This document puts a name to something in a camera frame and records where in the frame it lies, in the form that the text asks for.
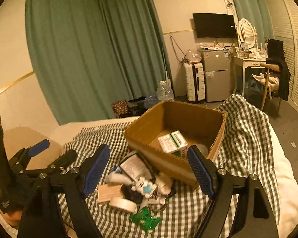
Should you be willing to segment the person's left hand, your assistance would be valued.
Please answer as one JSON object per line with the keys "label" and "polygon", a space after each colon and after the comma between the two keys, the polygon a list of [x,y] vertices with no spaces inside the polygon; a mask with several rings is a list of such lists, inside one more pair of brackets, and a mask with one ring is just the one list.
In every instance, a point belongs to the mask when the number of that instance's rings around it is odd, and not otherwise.
{"label": "person's left hand", "polygon": [[19,229],[20,220],[22,217],[22,210],[9,211],[7,213],[1,212],[3,219],[13,228]]}

